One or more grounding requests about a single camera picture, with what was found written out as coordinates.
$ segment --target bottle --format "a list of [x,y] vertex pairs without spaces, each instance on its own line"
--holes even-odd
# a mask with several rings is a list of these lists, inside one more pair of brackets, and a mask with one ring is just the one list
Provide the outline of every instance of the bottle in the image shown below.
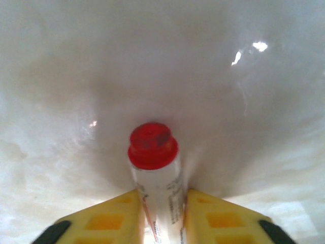
[[183,244],[184,189],[178,143],[160,123],[132,132],[128,149],[132,175],[157,244]]

